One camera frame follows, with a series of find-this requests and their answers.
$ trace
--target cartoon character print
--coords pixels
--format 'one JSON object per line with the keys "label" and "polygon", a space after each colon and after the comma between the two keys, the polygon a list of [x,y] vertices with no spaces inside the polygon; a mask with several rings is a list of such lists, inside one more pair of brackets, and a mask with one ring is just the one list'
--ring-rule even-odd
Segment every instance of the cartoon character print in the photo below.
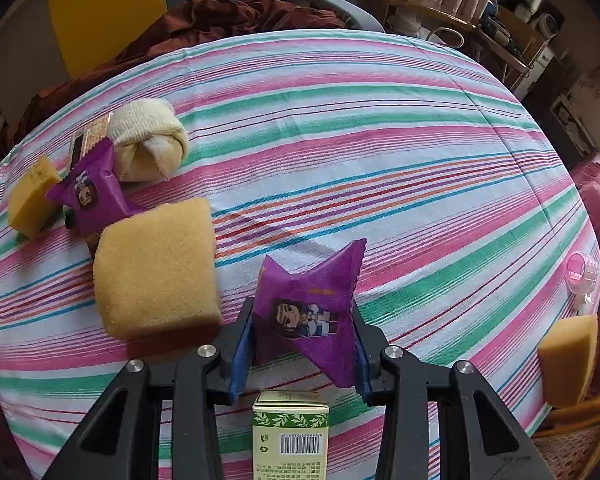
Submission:
{"label": "cartoon character print", "polygon": [[98,190],[86,171],[75,179],[74,189],[80,209],[90,209],[98,203]]}
{"label": "cartoon character print", "polygon": [[271,324],[287,339],[328,336],[338,330],[337,312],[324,310],[315,303],[276,298],[272,307]]}

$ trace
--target white cloth bundle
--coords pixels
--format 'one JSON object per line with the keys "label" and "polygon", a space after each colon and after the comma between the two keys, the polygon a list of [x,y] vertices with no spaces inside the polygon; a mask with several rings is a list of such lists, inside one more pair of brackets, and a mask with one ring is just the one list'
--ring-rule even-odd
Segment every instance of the white cloth bundle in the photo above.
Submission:
{"label": "white cloth bundle", "polygon": [[122,182],[169,178],[187,156],[189,139],[164,99],[137,99],[111,115],[107,137],[113,140],[113,171]]}

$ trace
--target green leaf pattern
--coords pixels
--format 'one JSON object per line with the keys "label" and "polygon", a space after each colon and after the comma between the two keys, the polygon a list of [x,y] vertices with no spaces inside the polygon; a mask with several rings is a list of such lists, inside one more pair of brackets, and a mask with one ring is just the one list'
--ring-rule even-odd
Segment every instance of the green leaf pattern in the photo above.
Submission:
{"label": "green leaf pattern", "polygon": [[306,417],[304,415],[299,415],[298,413],[296,413],[293,416],[293,420],[294,424],[298,428],[307,428],[309,425],[309,422],[307,421]]}
{"label": "green leaf pattern", "polygon": [[270,426],[269,417],[266,413],[255,412],[253,413],[253,423],[256,426]]}
{"label": "green leaf pattern", "polygon": [[310,415],[254,412],[253,425],[270,428],[326,428],[329,425],[329,417],[326,413]]}
{"label": "green leaf pattern", "polygon": [[282,428],[289,421],[289,414],[283,413],[282,415],[276,415],[273,418],[273,427]]}

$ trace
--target snack bar package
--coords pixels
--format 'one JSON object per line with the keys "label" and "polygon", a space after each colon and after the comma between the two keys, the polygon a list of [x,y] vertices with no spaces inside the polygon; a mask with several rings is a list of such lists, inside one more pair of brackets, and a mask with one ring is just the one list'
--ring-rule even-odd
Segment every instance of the snack bar package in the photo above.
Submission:
{"label": "snack bar package", "polygon": [[335,386],[353,386],[356,349],[351,300],[365,245],[366,239],[355,240],[313,269],[296,274],[265,257],[253,305],[256,362],[295,350]]}
{"label": "snack bar package", "polygon": [[105,137],[91,148],[62,182],[46,192],[46,197],[72,208],[82,236],[99,233],[106,226],[146,211],[128,202],[113,168],[113,142]]}

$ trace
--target yellow sponge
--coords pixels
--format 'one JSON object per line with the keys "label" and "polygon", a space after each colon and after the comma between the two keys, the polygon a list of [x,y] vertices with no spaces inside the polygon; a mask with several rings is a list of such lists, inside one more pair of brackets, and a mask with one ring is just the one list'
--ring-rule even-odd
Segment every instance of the yellow sponge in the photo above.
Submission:
{"label": "yellow sponge", "polygon": [[165,204],[108,226],[93,263],[106,332],[128,339],[222,322],[209,203]]}
{"label": "yellow sponge", "polygon": [[58,208],[58,204],[51,202],[45,195],[58,182],[60,175],[56,168],[46,155],[40,155],[9,195],[9,225],[19,233],[35,238]]}
{"label": "yellow sponge", "polygon": [[587,393],[596,364],[598,318],[560,319],[538,345],[544,398],[556,408],[579,403]]}

